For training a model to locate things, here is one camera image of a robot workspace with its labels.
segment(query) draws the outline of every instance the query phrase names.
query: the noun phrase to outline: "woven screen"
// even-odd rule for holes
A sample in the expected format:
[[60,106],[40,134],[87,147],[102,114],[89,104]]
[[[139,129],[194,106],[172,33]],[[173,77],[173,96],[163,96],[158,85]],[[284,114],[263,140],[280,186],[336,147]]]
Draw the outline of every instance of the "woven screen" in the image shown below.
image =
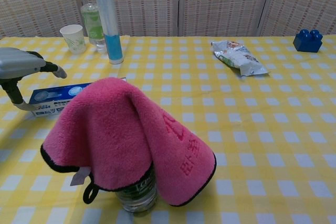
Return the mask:
[[121,34],[177,35],[177,0],[115,0],[115,3]]
[[336,33],[336,0],[271,0],[262,36],[295,35],[300,29]]
[[80,23],[76,0],[0,0],[0,38],[60,36],[62,26]]
[[181,36],[251,36],[265,0],[180,0]]

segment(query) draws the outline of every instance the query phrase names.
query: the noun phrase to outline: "clear plastic bottle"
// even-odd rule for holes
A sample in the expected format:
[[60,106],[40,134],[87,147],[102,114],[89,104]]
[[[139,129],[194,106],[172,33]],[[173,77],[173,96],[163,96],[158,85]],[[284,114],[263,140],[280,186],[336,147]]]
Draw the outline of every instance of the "clear plastic bottle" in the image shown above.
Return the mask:
[[156,202],[156,182],[154,169],[133,186],[116,192],[122,207],[128,212],[144,212],[152,208]]
[[106,44],[97,5],[92,3],[85,4],[80,8],[80,12],[84,19],[90,43],[97,47],[98,52],[106,52]]

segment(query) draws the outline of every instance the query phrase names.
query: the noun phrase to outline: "towel tag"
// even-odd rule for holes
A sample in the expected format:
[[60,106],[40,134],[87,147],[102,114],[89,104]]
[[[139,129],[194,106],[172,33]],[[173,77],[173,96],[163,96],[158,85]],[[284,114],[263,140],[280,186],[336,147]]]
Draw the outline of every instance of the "towel tag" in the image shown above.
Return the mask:
[[76,172],[72,177],[70,186],[83,185],[85,178],[89,176],[90,172],[91,168],[89,166],[80,167],[78,172]]

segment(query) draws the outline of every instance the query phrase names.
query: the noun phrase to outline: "pink towel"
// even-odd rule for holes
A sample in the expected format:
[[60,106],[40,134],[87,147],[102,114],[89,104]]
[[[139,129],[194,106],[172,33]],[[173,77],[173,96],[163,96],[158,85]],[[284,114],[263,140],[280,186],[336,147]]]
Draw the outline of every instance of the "pink towel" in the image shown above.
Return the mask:
[[206,186],[216,168],[212,150],[201,139],[138,88],[116,78],[99,80],[73,98],[41,154],[61,173],[91,167],[85,202],[92,202],[98,189],[135,184],[154,165],[159,194],[181,206]]

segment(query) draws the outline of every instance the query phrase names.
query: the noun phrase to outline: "blue and white box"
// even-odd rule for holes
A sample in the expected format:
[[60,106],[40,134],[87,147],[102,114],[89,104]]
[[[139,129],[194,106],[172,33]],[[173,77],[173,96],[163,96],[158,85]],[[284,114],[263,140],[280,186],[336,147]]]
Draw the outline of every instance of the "blue and white box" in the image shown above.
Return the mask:
[[29,104],[36,107],[32,113],[36,117],[60,114],[68,102],[89,84],[91,83],[34,90],[29,101]]

